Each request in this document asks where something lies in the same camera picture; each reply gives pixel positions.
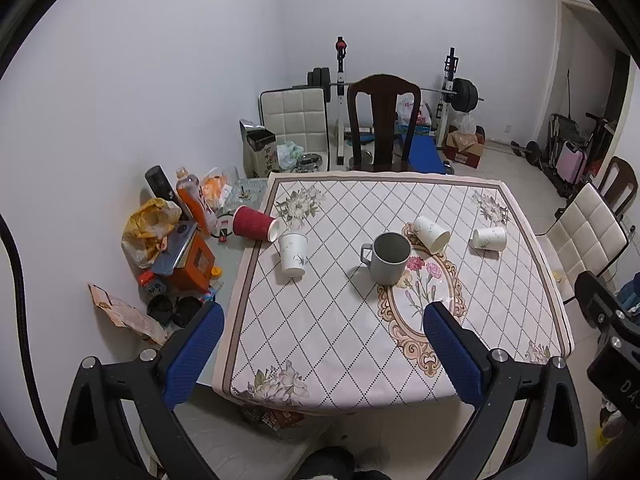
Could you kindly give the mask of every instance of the dark wooden chair back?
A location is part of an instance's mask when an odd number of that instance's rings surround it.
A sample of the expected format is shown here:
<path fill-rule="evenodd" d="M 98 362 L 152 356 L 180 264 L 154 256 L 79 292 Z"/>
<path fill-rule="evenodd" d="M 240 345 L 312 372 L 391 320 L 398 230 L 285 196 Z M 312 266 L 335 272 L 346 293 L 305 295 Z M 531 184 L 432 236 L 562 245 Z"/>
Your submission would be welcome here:
<path fill-rule="evenodd" d="M 414 108 L 411 112 L 409 127 L 404 141 L 400 165 L 403 170 L 410 170 L 408 165 L 409 150 L 414 138 L 415 123 L 418 120 L 422 94 L 418 85 L 410 83 L 395 75 L 376 74 L 361 79 L 349 86 L 347 91 L 347 108 L 349 110 L 349 124 L 353 142 L 353 165 L 355 169 L 368 170 L 362 167 L 362 152 L 360 148 L 360 125 L 356 111 L 356 96 L 360 93 L 371 96 L 371 111 L 373 113 L 374 159 L 373 166 L 382 168 L 388 165 L 391 169 L 394 156 L 394 134 L 396 124 L 396 103 L 402 94 L 414 95 Z"/>
<path fill-rule="evenodd" d="M 607 183 L 609 174 L 614 166 L 618 168 L 618 174 L 609 186 L 609 189 L 604 191 L 604 186 Z M 598 192 L 602 195 L 604 201 L 613 209 L 613 205 L 629 186 L 631 186 L 631 193 L 622 201 L 622 204 L 620 204 L 618 209 L 614 211 L 615 216 L 620 216 L 620 213 L 624 211 L 625 207 L 636 196 L 636 193 L 638 192 L 638 180 L 636 179 L 636 174 L 634 173 L 633 168 L 626 160 L 623 160 L 618 156 L 612 156 L 611 161 L 607 166 L 607 171 L 605 171 L 604 177 L 602 178 L 602 182 L 598 186 Z"/>

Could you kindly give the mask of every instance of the plastic bottle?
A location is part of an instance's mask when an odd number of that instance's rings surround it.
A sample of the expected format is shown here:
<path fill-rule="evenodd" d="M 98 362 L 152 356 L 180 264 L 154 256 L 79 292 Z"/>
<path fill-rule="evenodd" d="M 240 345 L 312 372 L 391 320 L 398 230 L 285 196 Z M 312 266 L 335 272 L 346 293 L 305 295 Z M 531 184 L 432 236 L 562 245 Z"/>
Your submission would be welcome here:
<path fill-rule="evenodd" d="M 178 195 L 189 208 L 193 219 L 198 223 L 204 234 L 212 234 L 216 231 L 216 213 L 204 200 L 198 177 L 190 174 L 184 167 L 178 168 L 175 174 L 179 179 L 175 185 Z"/>

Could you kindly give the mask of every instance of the white cushioned chair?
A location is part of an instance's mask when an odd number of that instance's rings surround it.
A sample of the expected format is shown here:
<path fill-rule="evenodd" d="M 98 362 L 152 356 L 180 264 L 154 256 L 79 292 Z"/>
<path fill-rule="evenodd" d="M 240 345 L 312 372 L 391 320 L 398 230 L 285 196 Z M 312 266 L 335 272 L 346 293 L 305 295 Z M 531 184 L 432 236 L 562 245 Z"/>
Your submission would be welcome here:
<path fill-rule="evenodd" d="M 318 153 L 322 156 L 320 170 L 328 170 L 329 136 L 321 87 L 262 92 L 260 114 L 262 124 L 275 134 L 277 143 L 291 140 L 305 153 Z"/>
<path fill-rule="evenodd" d="M 574 297 L 578 274 L 601 275 L 629 242 L 609 205 L 591 185 L 584 186 L 549 231 L 537 236 L 551 270 L 562 279 L 558 289 L 565 304 Z"/>

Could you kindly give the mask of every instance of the gray mug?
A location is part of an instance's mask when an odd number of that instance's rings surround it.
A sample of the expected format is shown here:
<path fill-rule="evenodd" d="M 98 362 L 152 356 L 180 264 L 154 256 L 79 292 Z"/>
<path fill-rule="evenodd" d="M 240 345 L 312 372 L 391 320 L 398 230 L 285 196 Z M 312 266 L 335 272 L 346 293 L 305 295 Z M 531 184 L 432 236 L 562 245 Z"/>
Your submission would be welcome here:
<path fill-rule="evenodd" d="M 371 251 L 371 260 L 364 257 L 367 250 Z M 369 267 L 371 277 L 380 285 L 395 285 L 410 255 L 411 244 L 400 233 L 382 233 L 373 244 L 360 248 L 360 261 Z"/>

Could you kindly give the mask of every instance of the cup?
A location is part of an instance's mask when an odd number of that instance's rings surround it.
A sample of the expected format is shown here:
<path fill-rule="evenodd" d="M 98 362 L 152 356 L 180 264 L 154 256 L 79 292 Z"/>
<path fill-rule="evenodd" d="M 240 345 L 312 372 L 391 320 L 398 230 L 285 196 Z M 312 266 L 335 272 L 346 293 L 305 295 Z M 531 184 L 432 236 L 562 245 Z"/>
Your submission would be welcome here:
<path fill-rule="evenodd" d="M 451 238 L 451 231 L 447 231 L 425 216 L 418 216 L 415 219 L 414 234 L 420 238 L 431 254 L 437 254 L 443 250 Z"/>
<path fill-rule="evenodd" d="M 287 233 L 278 239 L 282 272 L 292 278 L 304 276 L 306 262 L 306 236 Z"/>
<path fill-rule="evenodd" d="M 364 251 L 371 251 L 371 259 L 364 257 Z M 373 244 L 363 244 L 360 261 L 369 267 L 373 280 L 380 285 L 395 285 L 404 271 L 411 254 L 411 244 L 400 233 L 382 233 Z"/>
<path fill-rule="evenodd" d="M 279 218 L 272 218 L 245 205 L 236 209 L 231 225 L 236 236 L 265 242 L 274 242 L 282 231 Z"/>
<path fill-rule="evenodd" d="M 503 251 L 507 247 L 507 229 L 504 227 L 485 227 L 474 229 L 471 235 L 474 249 Z"/>

